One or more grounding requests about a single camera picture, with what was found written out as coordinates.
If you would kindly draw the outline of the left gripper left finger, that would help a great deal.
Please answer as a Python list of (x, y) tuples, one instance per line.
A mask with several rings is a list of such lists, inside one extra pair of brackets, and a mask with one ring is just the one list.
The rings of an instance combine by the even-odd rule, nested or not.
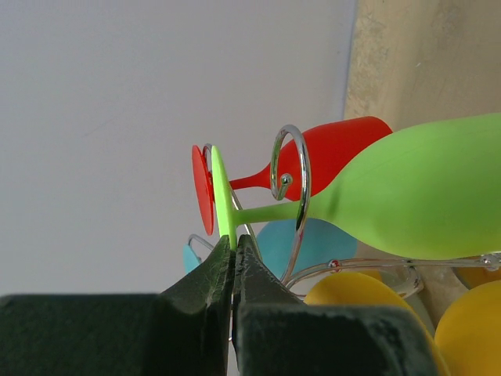
[(207, 259), (150, 294), (6, 295), (4, 375), (224, 375), (234, 254)]

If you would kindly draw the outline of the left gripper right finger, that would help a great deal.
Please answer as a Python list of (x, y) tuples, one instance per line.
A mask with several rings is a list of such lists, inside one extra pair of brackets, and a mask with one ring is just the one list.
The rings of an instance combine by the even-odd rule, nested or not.
[(236, 249), (232, 343), (242, 375), (351, 375), (358, 359), (346, 347), (348, 334), (360, 332), (356, 346), (373, 353), (365, 324), (344, 314), (303, 303), (265, 268), (248, 235)]

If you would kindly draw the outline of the chrome wine glass rack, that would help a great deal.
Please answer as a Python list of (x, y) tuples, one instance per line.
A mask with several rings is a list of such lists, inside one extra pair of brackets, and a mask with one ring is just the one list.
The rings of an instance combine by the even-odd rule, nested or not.
[[(391, 128), (377, 117), (361, 117), (319, 125), (304, 132), (308, 147), (312, 187), (317, 194), (325, 188), (339, 171), (360, 151), (389, 134)], [(214, 190), (211, 173), (208, 171), (210, 146), (193, 146), (191, 151), (193, 178), (200, 215), (207, 233), (214, 230)], [(301, 163), (293, 140), (280, 151), (278, 172), (286, 179), (285, 197), (291, 201), (301, 198)], [(272, 221), (258, 234), (258, 247), (266, 266), (281, 277), (289, 262), (288, 244), (294, 238), (293, 219)], [(420, 278), (414, 262), (392, 261), (390, 259), (356, 258), (357, 245), (354, 237), (337, 227), (319, 220), (309, 219), (305, 227), (305, 238), (293, 270), (293, 282), (299, 277), (311, 277), (314, 273), (339, 273), (341, 271), (363, 272), (376, 279), (383, 269), (403, 269), (407, 275), (398, 292), (410, 296), (420, 288)], [(457, 278), (467, 287), (473, 288), (500, 278), (500, 258), (493, 256), (481, 261), (449, 263)]]

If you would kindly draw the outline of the orange wine glass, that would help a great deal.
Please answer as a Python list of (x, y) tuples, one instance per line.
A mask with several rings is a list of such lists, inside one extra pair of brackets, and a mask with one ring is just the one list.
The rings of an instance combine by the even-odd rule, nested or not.
[(448, 303), (434, 341), (452, 375), (500, 374), (500, 271), (445, 272)]
[(355, 345), (360, 332), (349, 333), (346, 347), (357, 352), (351, 375), (450, 375), (443, 355), (413, 307), (383, 281), (364, 272), (322, 278), (306, 294), (314, 308), (360, 319), (373, 353)]

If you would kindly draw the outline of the blue plastic wine glass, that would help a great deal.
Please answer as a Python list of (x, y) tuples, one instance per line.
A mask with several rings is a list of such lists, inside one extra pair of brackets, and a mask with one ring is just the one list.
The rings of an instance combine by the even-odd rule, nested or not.
[[(296, 221), (293, 219), (268, 222), (257, 235), (264, 266), (276, 280), (283, 275), (288, 265), (295, 225)], [(308, 219), (293, 272), (325, 264), (333, 259), (351, 259), (356, 250), (357, 240), (353, 236), (329, 222)]]

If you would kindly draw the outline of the orange wine glass front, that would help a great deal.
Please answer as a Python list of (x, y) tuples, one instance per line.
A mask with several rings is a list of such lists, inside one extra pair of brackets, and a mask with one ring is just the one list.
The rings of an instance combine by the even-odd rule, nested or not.
[(448, 303), (434, 341), (452, 375), (500, 374), (500, 271), (445, 272)]

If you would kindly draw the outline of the red plastic wine glass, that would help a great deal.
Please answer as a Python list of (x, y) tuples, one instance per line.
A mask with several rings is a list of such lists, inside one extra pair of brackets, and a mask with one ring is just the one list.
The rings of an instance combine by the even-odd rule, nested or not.
[[(357, 117), (318, 125), (303, 132), (311, 165), (313, 195), (327, 187), (341, 169), (359, 152), (392, 133), (390, 126), (378, 117)], [(191, 159), (196, 197), (206, 234), (214, 232), (214, 189), (208, 171), (207, 147), (192, 146)], [(281, 148), (278, 173), (288, 173), (293, 182), (285, 198), (300, 198), (300, 161), (294, 141)]]

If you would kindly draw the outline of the green plastic wine glass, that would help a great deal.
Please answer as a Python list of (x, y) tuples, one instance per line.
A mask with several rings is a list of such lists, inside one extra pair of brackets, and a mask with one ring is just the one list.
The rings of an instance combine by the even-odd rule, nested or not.
[(500, 249), (500, 116), (401, 129), (357, 154), (307, 205), (236, 210), (218, 148), (211, 153), (218, 229), (236, 244), (245, 223), (321, 219), (371, 247), (446, 260)]

